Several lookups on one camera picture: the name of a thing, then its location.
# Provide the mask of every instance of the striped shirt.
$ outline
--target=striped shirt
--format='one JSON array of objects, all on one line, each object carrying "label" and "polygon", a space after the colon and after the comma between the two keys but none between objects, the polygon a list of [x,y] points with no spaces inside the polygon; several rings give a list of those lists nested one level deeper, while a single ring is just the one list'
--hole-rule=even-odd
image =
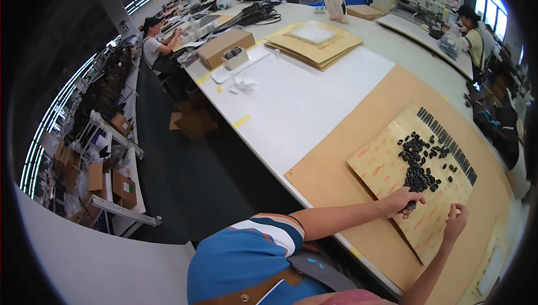
[{"label": "striped shirt", "polygon": [[[301,247],[304,238],[305,230],[297,219],[264,213],[211,235],[200,242],[189,265],[189,304],[252,287],[290,268],[286,258]],[[293,287],[283,281],[279,292],[263,305],[293,304],[328,291],[310,278]]]}]

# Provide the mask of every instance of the brown leather strap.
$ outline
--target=brown leather strap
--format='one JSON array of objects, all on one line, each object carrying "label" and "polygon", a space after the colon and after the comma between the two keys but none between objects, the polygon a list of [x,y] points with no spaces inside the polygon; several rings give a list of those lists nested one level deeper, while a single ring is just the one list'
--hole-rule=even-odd
[{"label": "brown leather strap", "polygon": [[224,296],[199,301],[194,305],[255,305],[281,279],[284,279],[291,286],[295,286],[303,278],[305,278],[304,275],[295,271],[293,268],[288,268],[272,276],[265,282]]}]

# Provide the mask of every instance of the paper stack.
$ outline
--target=paper stack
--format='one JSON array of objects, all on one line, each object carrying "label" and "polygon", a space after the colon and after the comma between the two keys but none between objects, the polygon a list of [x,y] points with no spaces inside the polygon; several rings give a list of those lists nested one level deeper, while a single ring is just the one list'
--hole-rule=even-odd
[{"label": "paper stack", "polygon": [[266,38],[265,46],[321,71],[332,66],[363,40],[335,26],[307,21]]}]

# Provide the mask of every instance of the power strip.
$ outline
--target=power strip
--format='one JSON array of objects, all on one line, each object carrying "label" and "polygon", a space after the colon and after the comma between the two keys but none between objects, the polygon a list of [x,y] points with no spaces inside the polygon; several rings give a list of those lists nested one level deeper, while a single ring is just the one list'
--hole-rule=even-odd
[{"label": "power strip", "polygon": [[325,14],[325,6],[315,6],[314,14]]}]

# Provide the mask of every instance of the white fan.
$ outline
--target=white fan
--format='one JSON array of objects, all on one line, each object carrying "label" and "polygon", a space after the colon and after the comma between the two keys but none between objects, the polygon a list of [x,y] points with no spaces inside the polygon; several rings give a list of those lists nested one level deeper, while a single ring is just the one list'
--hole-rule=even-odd
[{"label": "white fan", "polygon": [[324,0],[325,8],[331,20],[338,20],[343,24],[349,22],[347,19],[347,9],[344,0]]}]

